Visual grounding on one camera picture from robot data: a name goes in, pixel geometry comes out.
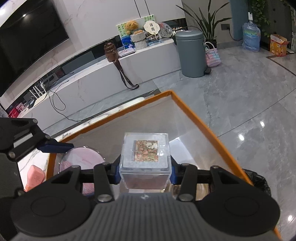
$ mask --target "wall socket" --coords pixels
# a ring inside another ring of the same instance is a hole
[[[221,24],[221,30],[229,30],[229,29],[230,29],[230,25],[228,23]]]

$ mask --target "black tv screen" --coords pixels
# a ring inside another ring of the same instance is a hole
[[[34,62],[68,38],[51,0],[25,1],[0,27],[0,96]]]

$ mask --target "trash can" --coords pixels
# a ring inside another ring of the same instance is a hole
[[[182,73],[187,77],[201,77],[207,68],[204,36],[200,30],[187,30],[176,33]]]

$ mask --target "floor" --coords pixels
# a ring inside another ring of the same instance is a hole
[[[241,167],[266,177],[280,205],[284,241],[296,230],[296,55],[274,57],[234,47],[219,50],[222,64],[200,78],[176,71],[123,91],[69,118],[81,120],[155,89],[174,90],[224,143]],[[44,130],[54,135],[75,122]]]

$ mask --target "woven bag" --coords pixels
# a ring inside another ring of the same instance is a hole
[[[213,48],[209,49],[207,44],[211,44]],[[205,42],[205,57],[207,61],[207,66],[210,68],[216,67],[221,63],[218,50],[214,47],[214,45],[211,42]]]

